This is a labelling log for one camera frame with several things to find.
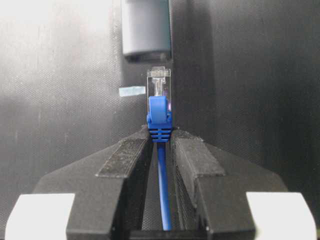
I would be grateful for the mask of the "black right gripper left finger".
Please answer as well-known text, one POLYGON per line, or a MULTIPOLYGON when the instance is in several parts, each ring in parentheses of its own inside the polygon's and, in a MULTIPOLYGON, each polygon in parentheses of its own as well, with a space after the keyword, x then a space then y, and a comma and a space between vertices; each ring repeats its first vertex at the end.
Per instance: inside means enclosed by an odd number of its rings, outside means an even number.
POLYGON ((43 176, 21 194, 7 240, 123 240, 143 223, 153 144, 148 128, 43 176))

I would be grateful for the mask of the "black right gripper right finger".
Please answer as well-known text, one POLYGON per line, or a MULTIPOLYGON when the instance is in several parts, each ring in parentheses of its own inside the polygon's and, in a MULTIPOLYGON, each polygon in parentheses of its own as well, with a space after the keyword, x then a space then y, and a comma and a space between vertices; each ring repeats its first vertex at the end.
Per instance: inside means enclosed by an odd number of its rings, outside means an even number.
POLYGON ((300 192, 280 176, 187 131, 171 134, 179 227, 208 240, 315 240, 300 192))

